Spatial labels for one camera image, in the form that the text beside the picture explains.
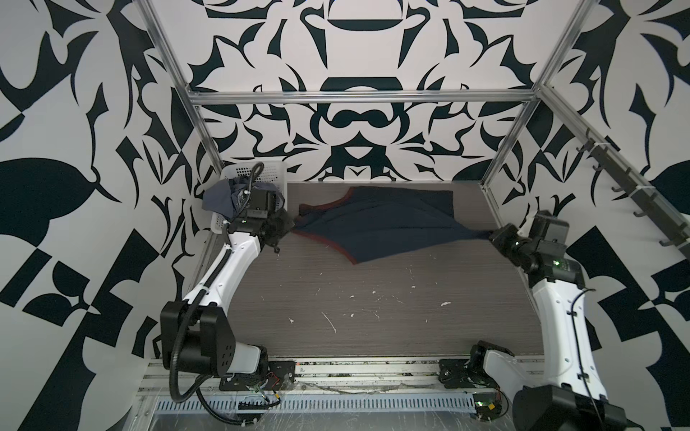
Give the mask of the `navy tank top red trim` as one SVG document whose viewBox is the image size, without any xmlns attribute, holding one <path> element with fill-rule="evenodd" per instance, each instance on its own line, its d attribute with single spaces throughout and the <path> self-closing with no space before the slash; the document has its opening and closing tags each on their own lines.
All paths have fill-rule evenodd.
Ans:
<svg viewBox="0 0 690 431">
<path fill-rule="evenodd" d="M 293 232 L 330 246 L 354 265 L 491 236 L 456 221 L 450 190 L 390 187 L 351 187 L 334 202 L 302 204 Z"/>
</svg>

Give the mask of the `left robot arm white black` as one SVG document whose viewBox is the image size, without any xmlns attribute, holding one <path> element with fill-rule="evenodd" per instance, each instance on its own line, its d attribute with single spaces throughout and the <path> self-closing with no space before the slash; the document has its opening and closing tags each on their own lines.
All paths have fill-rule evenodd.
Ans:
<svg viewBox="0 0 690 431">
<path fill-rule="evenodd" d="M 206 274 L 183 299 L 167 303 L 160 316 L 163 363 L 170 376 L 251 375 L 262 349 L 238 341 L 228 318 L 232 299 L 264 247 L 279 251 L 292 229 L 278 190 L 254 190 L 244 209 L 222 227 L 224 240 Z"/>
</svg>

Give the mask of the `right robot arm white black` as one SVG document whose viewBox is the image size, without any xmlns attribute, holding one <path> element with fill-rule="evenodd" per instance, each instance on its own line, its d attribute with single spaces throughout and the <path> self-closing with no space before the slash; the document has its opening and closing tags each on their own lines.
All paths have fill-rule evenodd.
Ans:
<svg viewBox="0 0 690 431">
<path fill-rule="evenodd" d="M 465 365 L 469 375 L 497 385 L 517 430 L 624 430 L 624 409 L 611 404 L 592 354 L 580 264 L 565 256 L 570 226 L 538 211 L 528 228 L 507 224 L 491 244 L 528 276 L 544 347 L 540 382 L 506 348 L 480 341 Z"/>
</svg>

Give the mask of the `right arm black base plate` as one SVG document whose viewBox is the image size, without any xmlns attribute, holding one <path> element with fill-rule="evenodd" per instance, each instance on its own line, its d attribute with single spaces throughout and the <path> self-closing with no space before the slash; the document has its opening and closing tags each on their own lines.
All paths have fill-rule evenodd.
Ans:
<svg viewBox="0 0 690 431">
<path fill-rule="evenodd" d="M 438 381 L 446 389 L 481 388 L 486 386 L 480 370 L 471 360 L 440 359 Z"/>
</svg>

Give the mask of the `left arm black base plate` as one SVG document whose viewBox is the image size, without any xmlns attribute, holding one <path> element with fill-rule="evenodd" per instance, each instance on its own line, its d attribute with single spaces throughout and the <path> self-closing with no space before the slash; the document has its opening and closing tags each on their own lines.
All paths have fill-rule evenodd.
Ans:
<svg viewBox="0 0 690 431">
<path fill-rule="evenodd" d="M 220 391 L 279 391 L 295 382 L 295 361 L 269 361 L 260 363 L 253 374 L 233 374 L 220 379 Z"/>
</svg>

